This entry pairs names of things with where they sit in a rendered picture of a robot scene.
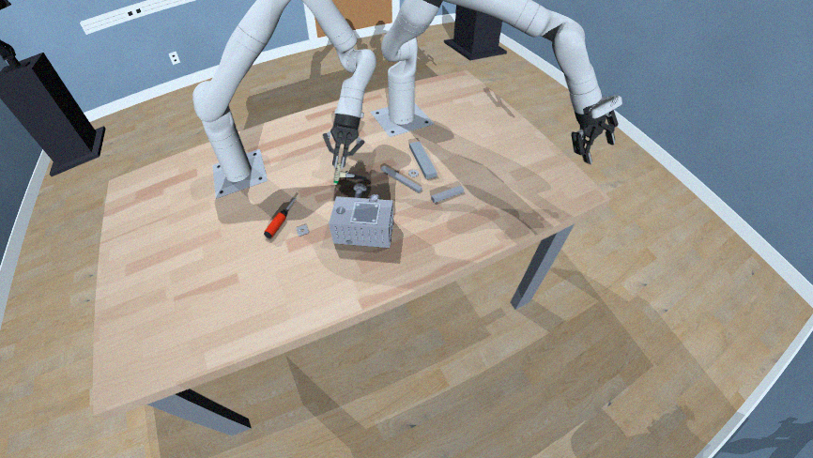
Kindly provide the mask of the red-handled screwdriver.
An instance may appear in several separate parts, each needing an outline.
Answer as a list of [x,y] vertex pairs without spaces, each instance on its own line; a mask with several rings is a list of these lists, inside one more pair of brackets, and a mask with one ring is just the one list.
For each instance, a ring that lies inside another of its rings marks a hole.
[[294,198],[286,209],[284,209],[283,211],[281,211],[281,213],[278,213],[276,215],[276,217],[270,223],[268,228],[265,230],[265,233],[264,233],[265,237],[272,238],[275,235],[277,230],[280,228],[280,226],[283,224],[284,220],[286,219],[287,210],[292,206],[292,204],[295,202],[296,199],[297,198]]

